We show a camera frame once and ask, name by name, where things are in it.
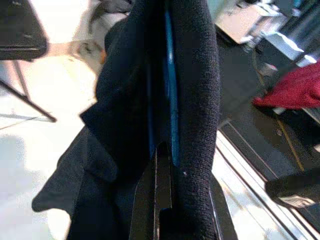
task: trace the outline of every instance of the white floor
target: white floor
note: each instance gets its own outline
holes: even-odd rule
[[[58,121],[46,121],[0,89],[0,240],[62,240],[68,231],[68,215],[58,209],[35,213],[31,201],[83,127],[79,113],[95,102],[96,76],[86,64],[68,56],[20,64],[32,100]],[[0,62],[0,77],[21,89],[11,62]],[[218,147],[229,151],[228,144],[219,133]],[[239,240],[291,239],[218,151],[213,173],[226,195]]]

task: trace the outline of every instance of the red towel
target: red towel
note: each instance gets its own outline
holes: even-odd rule
[[[252,103],[286,109],[320,107],[320,62],[289,72],[270,93]]]

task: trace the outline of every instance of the black fabric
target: black fabric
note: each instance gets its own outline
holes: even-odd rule
[[[309,171],[298,172],[293,175],[281,177],[276,180],[268,181],[265,184],[265,191],[277,203],[285,206],[294,206],[294,200],[291,205],[281,200],[283,197],[299,196],[301,198],[312,200],[301,205],[297,201],[297,206],[306,207],[320,202],[320,168],[314,168]]]
[[[118,174],[113,159],[87,127],[60,157],[55,172],[33,199],[32,209],[62,209],[72,217],[85,170],[105,182],[113,182]]]
[[[320,36],[320,2],[300,17],[291,18],[283,26],[281,32],[302,50],[307,51],[314,41]]]
[[[108,49],[96,86],[97,103],[81,117],[108,153],[102,167],[115,164],[109,171],[116,171],[116,178],[104,179],[108,173],[99,171],[99,165],[84,170],[68,239],[128,239],[134,190],[149,161],[146,69],[150,61],[152,69],[161,69],[155,55],[164,46],[163,10],[162,0],[137,0]],[[172,0],[170,11],[180,141],[173,218],[180,227],[168,238],[213,240],[209,189],[220,102],[214,26],[206,0]],[[166,123],[159,121],[158,141],[168,137],[162,131],[168,129]]]
[[[107,32],[107,34],[104,37],[104,49],[106,53],[108,54],[111,51],[111,48],[114,47],[114,45],[117,42],[117,39],[120,36],[120,33],[125,26],[127,22],[127,18],[124,18],[120,21],[118,21],[113,27]]]
[[[105,12],[114,13],[127,13],[130,12],[135,0],[103,0],[101,1],[102,7]]]

